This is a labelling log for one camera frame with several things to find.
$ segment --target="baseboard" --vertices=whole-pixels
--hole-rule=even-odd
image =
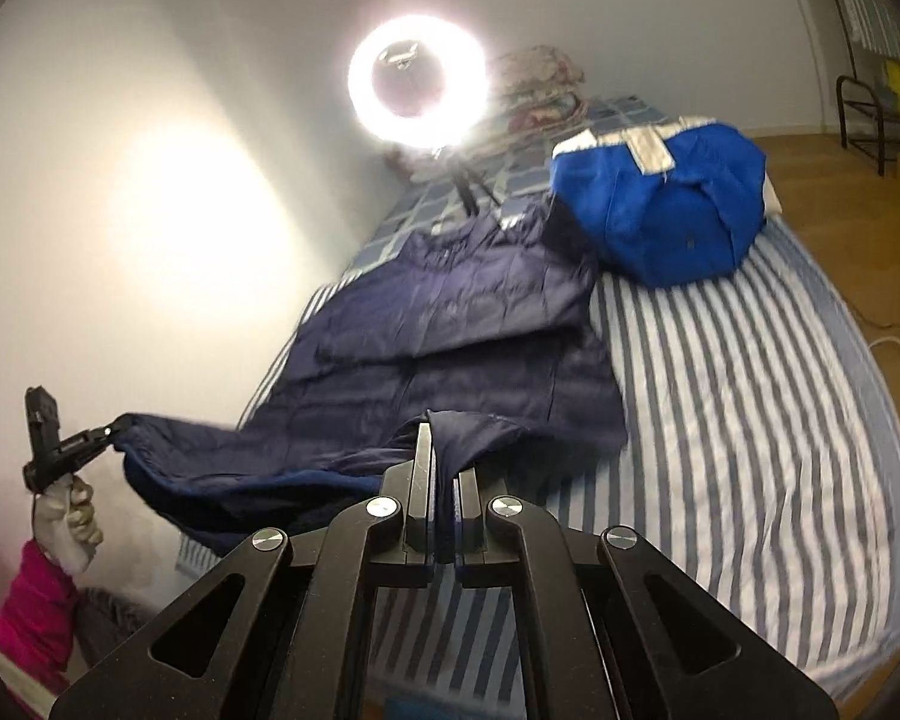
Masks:
[[[847,132],[863,135],[872,132],[867,122],[847,122]],[[779,135],[839,135],[840,124],[784,124],[783,127],[746,127],[740,130],[748,138],[775,138]]]
[[[740,131],[748,138],[773,138],[778,135],[820,135],[826,129],[819,124],[784,124],[783,127],[747,127]]]

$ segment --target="navy blue fabric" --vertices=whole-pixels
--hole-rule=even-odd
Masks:
[[[431,236],[340,290],[298,330],[240,431],[132,415],[116,442],[130,485],[219,553],[258,527],[300,533],[369,497],[410,459],[429,410],[452,478],[524,437],[614,455],[626,440],[607,348],[588,316],[598,264],[567,208],[508,231],[488,215]]]
[[[625,143],[558,154],[554,191],[602,261],[648,287],[732,274],[763,226],[763,152],[726,124],[665,143],[676,166],[651,175]]]

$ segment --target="navy blue jacket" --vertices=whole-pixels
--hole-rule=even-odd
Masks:
[[[449,233],[415,232],[300,327],[241,430],[133,415],[116,442],[127,480],[224,552],[266,525],[326,525],[375,493],[384,470],[413,456],[427,410],[446,480],[528,436],[615,454],[623,407],[588,316],[597,273],[559,201],[508,231],[481,215]]]

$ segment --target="metal screw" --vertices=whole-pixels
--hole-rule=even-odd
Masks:
[[[394,499],[381,495],[367,503],[367,512],[374,517],[389,517],[396,512],[398,504]]]
[[[617,549],[632,549],[636,546],[636,531],[626,525],[616,525],[607,531],[607,544]]]
[[[493,509],[500,517],[513,517],[523,511],[523,504],[509,495],[501,495],[490,501],[490,509]]]
[[[269,552],[283,543],[283,533],[276,528],[264,528],[253,534],[253,546],[261,552]]]

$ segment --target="gloved hand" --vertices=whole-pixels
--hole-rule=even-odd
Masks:
[[[73,576],[87,569],[103,541],[94,519],[93,488],[67,474],[34,502],[34,538],[43,554]]]

